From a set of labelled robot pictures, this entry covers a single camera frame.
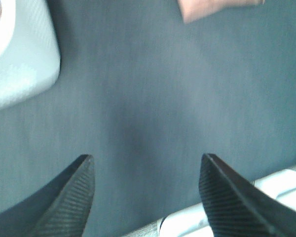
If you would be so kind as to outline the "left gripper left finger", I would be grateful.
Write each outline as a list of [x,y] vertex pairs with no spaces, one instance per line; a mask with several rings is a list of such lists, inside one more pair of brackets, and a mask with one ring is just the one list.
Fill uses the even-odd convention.
[[94,158],[80,155],[41,189],[0,213],[0,237],[80,237],[94,193]]

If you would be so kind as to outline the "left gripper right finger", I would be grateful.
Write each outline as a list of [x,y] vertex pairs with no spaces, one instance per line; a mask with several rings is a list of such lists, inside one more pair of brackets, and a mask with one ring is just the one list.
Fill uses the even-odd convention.
[[296,211],[260,191],[215,154],[201,158],[199,193],[216,237],[296,237]]

